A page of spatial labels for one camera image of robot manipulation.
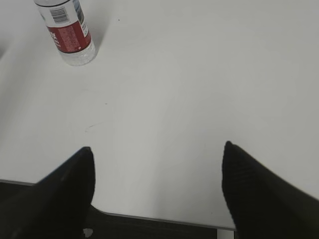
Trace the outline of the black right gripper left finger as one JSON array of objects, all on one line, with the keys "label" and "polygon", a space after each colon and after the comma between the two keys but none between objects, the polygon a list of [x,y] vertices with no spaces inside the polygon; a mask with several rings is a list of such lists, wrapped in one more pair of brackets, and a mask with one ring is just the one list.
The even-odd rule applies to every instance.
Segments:
[{"label": "black right gripper left finger", "polygon": [[86,146],[41,181],[0,204],[0,237],[80,239],[94,191],[94,155]]}]

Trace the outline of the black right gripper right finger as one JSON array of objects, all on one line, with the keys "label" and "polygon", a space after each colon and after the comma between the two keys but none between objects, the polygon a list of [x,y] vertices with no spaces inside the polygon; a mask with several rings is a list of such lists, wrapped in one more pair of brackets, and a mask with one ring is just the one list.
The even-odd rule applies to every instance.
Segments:
[{"label": "black right gripper right finger", "polygon": [[241,239],[319,237],[319,201],[230,141],[224,146],[222,191]]}]

